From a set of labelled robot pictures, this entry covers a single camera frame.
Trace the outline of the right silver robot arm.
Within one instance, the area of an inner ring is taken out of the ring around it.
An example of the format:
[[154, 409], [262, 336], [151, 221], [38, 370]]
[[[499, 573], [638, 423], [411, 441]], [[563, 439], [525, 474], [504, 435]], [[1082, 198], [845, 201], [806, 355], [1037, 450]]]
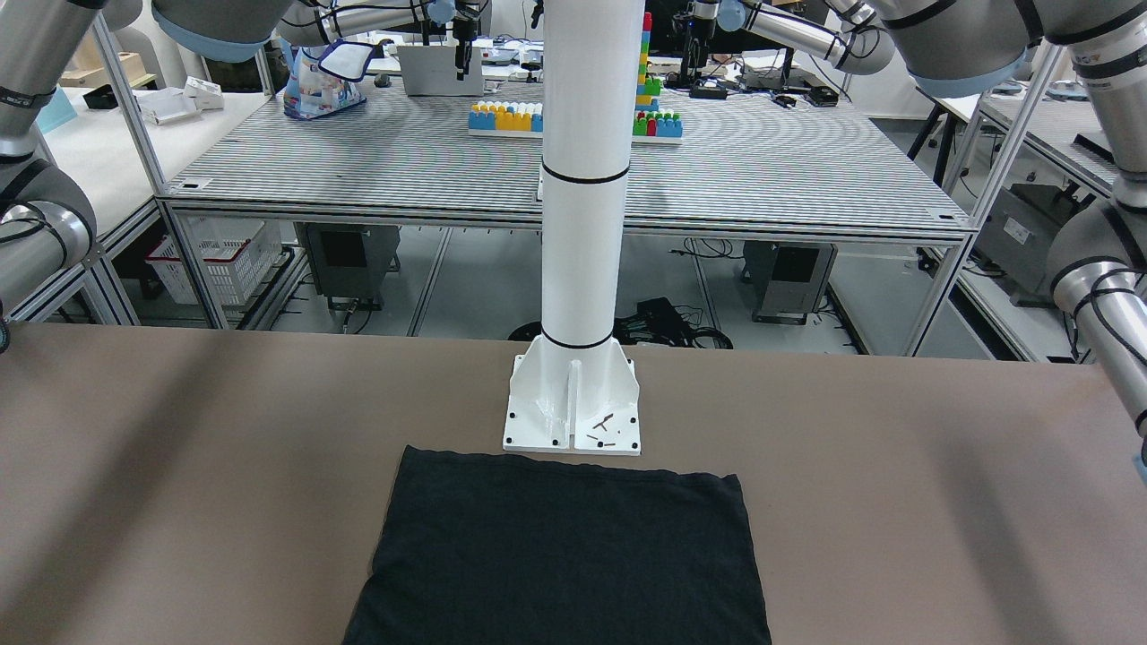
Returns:
[[[155, 1], [159, 28], [212, 60], [253, 57], [288, 1]], [[3, 305], [18, 305], [55, 273], [87, 261], [97, 242], [89, 197], [39, 151], [34, 126], [89, 28], [133, 23], [139, 1], [3, 1], [1, 188]]]

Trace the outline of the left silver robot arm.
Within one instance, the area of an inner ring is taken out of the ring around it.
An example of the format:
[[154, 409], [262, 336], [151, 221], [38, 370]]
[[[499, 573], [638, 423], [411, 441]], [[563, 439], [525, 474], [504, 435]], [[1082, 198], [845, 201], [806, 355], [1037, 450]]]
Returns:
[[1014, 73], [1040, 42], [1072, 60], [1108, 179], [1050, 242], [1046, 288], [1144, 435], [1144, 1], [832, 1], [881, 30], [931, 98], [969, 98]]

